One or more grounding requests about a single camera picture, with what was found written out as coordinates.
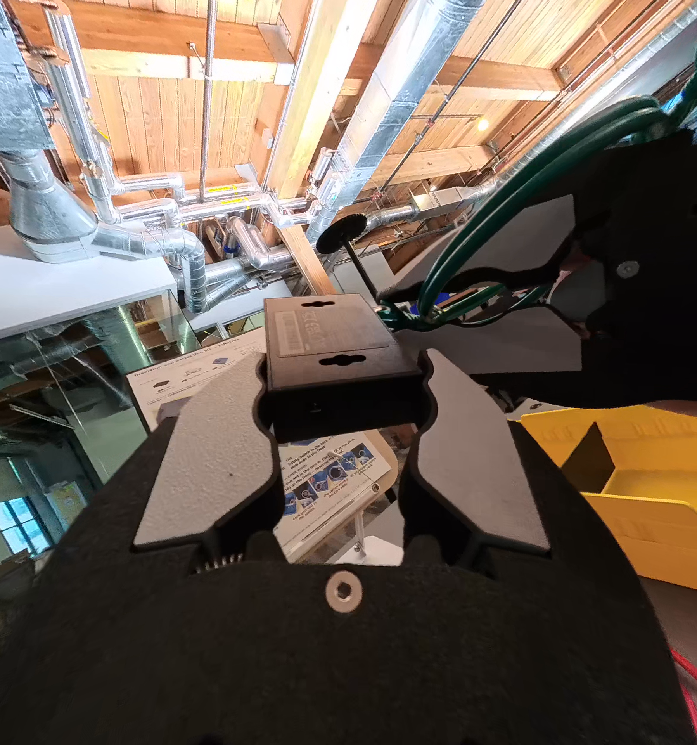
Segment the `black floor lamp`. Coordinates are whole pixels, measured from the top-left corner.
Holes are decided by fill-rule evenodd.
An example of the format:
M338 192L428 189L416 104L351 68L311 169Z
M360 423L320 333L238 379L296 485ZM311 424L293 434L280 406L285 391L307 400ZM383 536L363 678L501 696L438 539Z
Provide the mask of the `black floor lamp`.
M366 215L356 213L348 215L334 224L330 225L317 239L316 251L324 256L337 253L345 249L351 262L356 268L362 281L372 295L373 300L377 299L378 290L372 283L372 280L363 267L359 257L353 248L355 241L367 227L368 218Z

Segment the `black network switch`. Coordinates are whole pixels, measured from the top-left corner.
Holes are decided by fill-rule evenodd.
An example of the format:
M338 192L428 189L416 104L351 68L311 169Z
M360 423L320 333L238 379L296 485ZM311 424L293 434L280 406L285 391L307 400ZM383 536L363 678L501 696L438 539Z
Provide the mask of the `black network switch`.
M360 294L265 300L260 422L279 443L421 423L427 364Z

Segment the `yellow plastic bin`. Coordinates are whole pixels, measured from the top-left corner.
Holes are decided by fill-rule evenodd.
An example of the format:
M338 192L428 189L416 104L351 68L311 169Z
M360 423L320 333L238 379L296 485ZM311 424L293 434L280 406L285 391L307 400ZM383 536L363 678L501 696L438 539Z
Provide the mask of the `yellow plastic bin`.
M530 413L521 424L641 577L697 590L697 417L633 406Z

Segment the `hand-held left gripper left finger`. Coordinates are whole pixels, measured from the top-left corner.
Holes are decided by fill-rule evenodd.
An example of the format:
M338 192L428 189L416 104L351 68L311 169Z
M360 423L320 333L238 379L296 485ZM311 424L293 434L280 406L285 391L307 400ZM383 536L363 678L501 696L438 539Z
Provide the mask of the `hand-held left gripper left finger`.
M284 513L278 445L260 420L266 355L252 352L184 405L133 545L244 554Z

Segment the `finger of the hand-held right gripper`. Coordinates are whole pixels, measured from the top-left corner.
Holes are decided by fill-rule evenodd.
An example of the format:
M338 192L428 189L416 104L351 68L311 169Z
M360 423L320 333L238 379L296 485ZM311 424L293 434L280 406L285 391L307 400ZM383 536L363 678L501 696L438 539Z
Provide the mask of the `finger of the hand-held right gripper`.
M581 339L547 305L507 313L485 326L447 323L396 331L394 339L430 368L429 383L470 384L470 375L578 372Z
M466 300L478 290L498 284L519 290L526 284L535 284L536 279L547 280L550 274L558 274L575 226L574 194L526 207L464 261L442 293ZM380 302L417 303L421 285L436 259L461 232L462 227L449 230L423 249L381 290Z

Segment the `printed instruction sheet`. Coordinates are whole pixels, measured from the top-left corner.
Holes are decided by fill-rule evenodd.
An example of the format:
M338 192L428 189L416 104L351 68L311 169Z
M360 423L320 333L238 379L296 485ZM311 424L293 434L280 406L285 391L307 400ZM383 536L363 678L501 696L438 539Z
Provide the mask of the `printed instruction sheet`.
M268 488L278 463L283 516L275 537L289 560L306 554L332 520L359 512L398 472L379 434L357 432L281 445L254 422L264 328L130 373L136 407L149 432L175 425L140 520L134 546L203 537Z

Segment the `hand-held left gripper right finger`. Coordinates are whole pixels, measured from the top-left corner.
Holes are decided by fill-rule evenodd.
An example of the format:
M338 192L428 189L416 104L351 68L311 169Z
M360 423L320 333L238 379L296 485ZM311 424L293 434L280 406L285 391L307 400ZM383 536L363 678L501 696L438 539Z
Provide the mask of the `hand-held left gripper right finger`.
M541 521L508 420L484 388L436 349L424 350L419 424L400 484L406 547L432 535L444 554L500 547L547 554Z

